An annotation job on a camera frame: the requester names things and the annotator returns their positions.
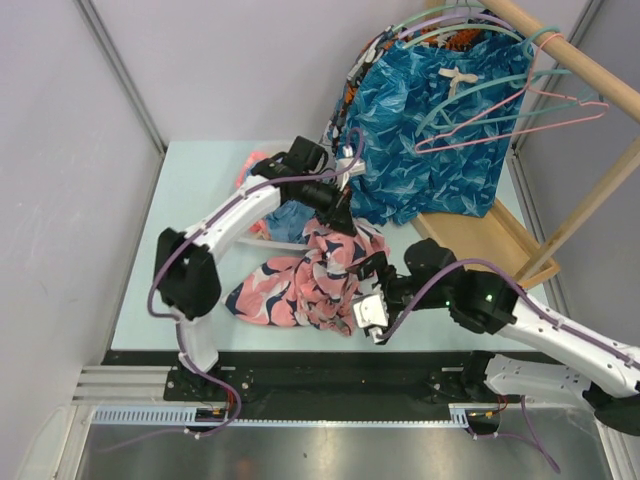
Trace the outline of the pink shark print shorts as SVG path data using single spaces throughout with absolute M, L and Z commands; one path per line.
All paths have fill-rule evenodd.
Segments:
M 224 298 L 236 318 L 260 326 L 313 327 L 351 336 L 356 322 L 350 302 L 361 293 L 348 269 L 369 256 L 390 253 L 383 234 L 355 221 L 349 236 L 313 218 L 305 225 L 307 250 L 301 257 L 272 257 Z

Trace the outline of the pink wire hanger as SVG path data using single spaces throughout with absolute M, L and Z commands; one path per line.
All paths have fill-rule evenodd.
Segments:
M 534 70 L 535 70 L 535 71 L 545 71 L 545 70 L 538 70 L 538 69 L 536 68 L 536 64 L 535 64 L 535 67 L 534 67 Z M 540 88 L 538 88 L 538 87 L 536 86 L 536 83 L 537 83 L 538 81 L 536 81 L 536 82 L 534 83 L 533 87 L 534 87 L 535 89 L 542 90 L 542 89 L 540 89 Z M 497 87 L 502 86 L 502 85 L 504 85 L 504 84 L 497 85 L 497 86 L 495 86 L 495 87 L 493 87 L 493 88 L 488 88 L 488 89 L 486 89 L 486 90 L 493 91 L 493 90 L 497 89 Z M 513 92 L 512 94 L 510 94 L 510 95 L 506 96 L 506 97 L 509 97 L 509 96 L 513 95 L 513 94 L 516 92 L 516 89 L 514 89 L 514 88 L 512 88 L 512 89 L 514 90 L 514 92 Z M 493 105 L 495 105 L 495 104 L 497 104 L 497 103 L 501 102 L 502 100 L 504 100 L 504 99 L 506 98 L 506 97 L 504 97 L 504 98 L 500 99 L 499 101 L 497 101 L 497 102 L 495 102 L 495 103 L 493 103 L 493 104 L 491 104 L 491 105 L 486 106 L 485 108 L 483 108 L 483 109 L 481 109 L 481 110 L 477 111 L 477 113 L 475 113 L 473 116 L 471 116 L 471 117 L 469 117 L 469 118 L 467 118 L 467 119 L 465 119 L 465 120 L 463 120 L 463 121 L 460 121 L 460 122 L 455 122 L 455 121 L 453 121 L 453 120 L 448 116 L 447 109 L 448 109 L 448 107 L 449 107 L 449 106 L 454 105 L 454 104 L 459 104 L 462 100 L 464 100 L 464 99 L 466 99 L 466 98 L 468 98 L 468 97 L 470 97 L 470 96 L 473 96 L 473 95 L 475 95 L 475 94 L 480 94 L 480 93 L 482 93 L 482 92 L 484 92 L 484 91 L 486 91 L 486 90 L 482 90 L 482 91 L 480 91 L 480 92 L 473 93 L 473 94 L 471 94 L 471 95 L 468 95 L 468 96 L 466 96 L 466 97 L 462 98 L 461 100 L 458 100 L 458 101 L 456 101 L 456 102 L 454 102 L 454 103 L 452 103 L 452 104 L 450 104 L 450 105 L 446 106 L 446 107 L 444 108 L 444 113 L 439 113 L 439 114 L 437 114 L 437 115 L 435 116 L 435 118 L 434 118 L 433 120 L 431 120 L 431 121 L 427 121 L 427 122 L 426 122 L 426 126 L 424 127 L 424 129 L 425 129 L 425 128 L 427 128 L 427 127 L 430 127 L 430 128 L 433 128 L 433 129 L 435 129 L 435 130 L 436 130 L 436 133 L 435 133 L 435 134 L 433 134 L 433 135 L 431 135 L 431 136 L 430 136 L 430 137 L 428 137 L 428 138 L 432 138 L 432 137 L 434 137 L 434 136 L 436 136 L 436 135 L 438 135 L 438 134 L 440 134 L 440 133 L 446 133 L 446 132 L 448 132 L 448 131 L 450 131 L 450 130 L 451 130 L 451 126 L 448 126 L 448 125 L 447 125 L 447 121 L 446 121 L 446 119 L 449 119 L 453 124 L 460 124 L 460 123 L 463 123 L 463 122 L 465 122 L 465 121 L 469 120 L 470 118 L 472 118 L 472 117 L 474 117 L 474 116 L 478 115 L 478 114 L 479 114 L 479 113 L 481 113 L 483 110 L 488 109 L 489 107 L 491 107 L 491 106 L 493 106 Z M 511 116 L 511 115 L 517 115 L 517 114 L 519 114 L 519 113 L 525 113 L 525 112 L 523 112 L 523 111 L 519 110 L 519 111 L 517 111 L 517 112 L 515 112 L 515 113 L 509 113 L 509 114 L 507 114 L 507 115 L 499 115 L 497 112 L 498 112 L 499 110 L 503 109 L 503 108 L 506 108 L 506 107 L 510 107 L 510 106 L 515 105 L 516 103 L 518 103 L 518 102 L 520 102 L 521 100 L 523 100 L 523 98 L 524 98 L 525 96 L 529 95 L 529 94 L 531 94 L 531 95 L 536 95 L 536 94 L 534 94 L 534 93 L 526 93 L 523 97 L 520 97 L 520 98 L 516 99 L 515 101 L 511 101 L 511 102 L 509 102 L 508 104 L 506 104 L 506 105 L 502 106 L 501 108 L 498 108 L 498 109 L 496 109 L 495 111 L 491 112 L 489 115 L 487 115 L 487 116 L 486 116 L 486 119 L 496 118 L 496 117 L 504 117 L 504 116 Z M 551 100 L 554 100 L 554 101 L 556 102 L 556 104 L 555 104 L 555 105 L 553 105 L 553 106 L 551 106 L 551 107 L 554 107 L 554 106 L 556 106 L 556 105 L 562 105 L 562 104 L 564 104 L 564 103 L 565 103 L 565 100 L 564 100 L 564 99 L 549 98 L 549 97 L 544 97 L 544 96 L 538 96 L 538 97 L 543 97 L 543 98 L 545 98 L 545 99 L 551 99 Z M 590 97 L 583 97 L 583 98 L 578 97 L 578 98 L 580 98 L 580 99 L 586 99 L 586 98 L 589 98 L 590 100 L 594 100 L 594 99 L 592 99 L 592 98 L 590 98 Z M 571 108 L 578 108 L 578 109 L 582 109 L 582 110 L 589 110 L 589 109 L 593 109 L 593 110 L 594 110 L 594 112 L 593 112 L 592 114 L 590 114 L 590 115 L 584 115 L 584 116 L 581 116 L 581 117 L 595 115 L 595 114 L 600 113 L 600 112 L 602 111 L 602 108 L 601 108 L 601 107 L 584 107 L 584 108 L 580 108 L 580 107 L 570 107 L 570 108 L 566 108 L 566 109 L 571 109 Z M 478 139 L 481 139 L 481 138 L 491 137 L 491 136 L 495 136 L 495 135 L 509 134 L 509 133 L 512 133 L 513 131 L 523 130 L 523 129 L 526 129 L 526 128 L 521 128 L 521 129 L 519 129 L 519 128 L 517 127 L 517 123 L 518 123 L 520 120 L 522 120 L 522 119 L 524 119 L 524 120 L 526 120 L 526 121 L 529 121 L 529 120 L 531 120 L 531 119 L 533 119 L 533 118 L 535 118 L 535 117 L 519 118 L 519 119 L 517 119 L 517 120 L 509 120 L 509 121 L 501 121 L 501 122 L 491 122 L 491 123 L 487 123 L 487 124 L 484 124 L 484 125 L 472 125 L 472 126 L 468 126 L 468 127 L 465 127 L 465 128 L 463 128 L 463 129 L 459 130 L 455 135 L 453 135 L 453 136 L 451 136 L 451 137 L 449 137 L 449 138 L 445 138 L 445 139 L 438 140 L 438 141 L 436 141 L 436 142 L 434 142 L 434 143 L 432 143 L 432 144 L 430 144 L 430 145 L 422 145 L 422 146 L 419 146 L 419 143 L 420 143 L 420 142 L 422 142 L 422 141 L 424 141 L 424 140 L 428 139 L 428 138 L 425 138 L 425 139 L 423 139 L 423 140 L 421 140 L 421 141 L 419 141 L 419 142 L 417 142 L 417 143 L 416 143 L 416 145 L 415 145 L 415 147 L 414 147 L 414 151 L 415 151 L 417 154 L 425 155 L 425 154 L 431 154 L 431 153 L 437 153 L 437 152 L 449 151 L 449 150 L 453 150 L 453 149 L 466 148 L 466 147 L 471 147 L 471 146 L 475 146 L 475 145 L 482 145 L 482 144 L 486 144 L 486 143 L 491 143 L 491 142 L 501 141 L 501 140 L 503 140 L 503 139 L 511 139 L 511 138 L 513 138 L 513 137 L 511 137 L 511 138 L 503 138 L 503 139 L 494 140 L 494 141 L 489 141 L 489 142 L 486 142 L 486 143 L 479 143 L 479 144 L 473 144 L 473 145 L 468 145 L 468 146 L 462 146 L 462 147 L 457 147 L 457 148 L 452 148 L 452 149 L 429 151 L 429 148 L 431 148 L 431 147 L 444 147 L 444 146 L 451 146 L 451 145 L 453 145 L 453 144 L 457 144 L 457 143 L 462 143 L 462 142 L 467 142 L 467 141 L 478 140 Z

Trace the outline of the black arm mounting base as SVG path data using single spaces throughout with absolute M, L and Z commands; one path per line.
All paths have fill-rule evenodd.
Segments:
M 100 402 L 100 425 L 158 426 L 207 438 L 231 427 L 393 425 L 466 428 L 534 399 L 457 402 L 432 389 L 474 351 L 224 352 L 199 375 L 170 352 L 114 353 L 86 367 L 77 397 Z

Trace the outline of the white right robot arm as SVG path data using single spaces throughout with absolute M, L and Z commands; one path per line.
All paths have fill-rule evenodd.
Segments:
M 620 433 L 639 433 L 639 350 L 603 336 L 544 305 L 499 267 L 459 260 L 432 239 L 404 254 L 397 273 L 384 253 L 352 264 L 360 282 L 351 310 L 356 324 L 385 344 L 420 310 L 445 309 L 463 329 L 498 335 L 550 357 L 541 363 L 474 351 L 454 374 L 436 373 L 430 386 L 457 402 L 525 397 L 574 406 Z

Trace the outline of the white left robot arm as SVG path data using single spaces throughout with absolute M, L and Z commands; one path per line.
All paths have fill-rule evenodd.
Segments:
M 294 175 L 288 167 L 269 161 L 266 172 L 249 175 L 214 212 L 184 231 L 165 229 L 158 237 L 153 280 L 147 295 L 148 313 L 175 324 L 179 363 L 189 371 L 186 387 L 197 398 L 214 397 L 221 387 L 212 369 L 218 350 L 205 330 L 221 293 L 218 263 L 249 227 L 287 200 L 315 210 L 331 229 L 353 235 L 347 190 L 353 166 L 336 171 Z

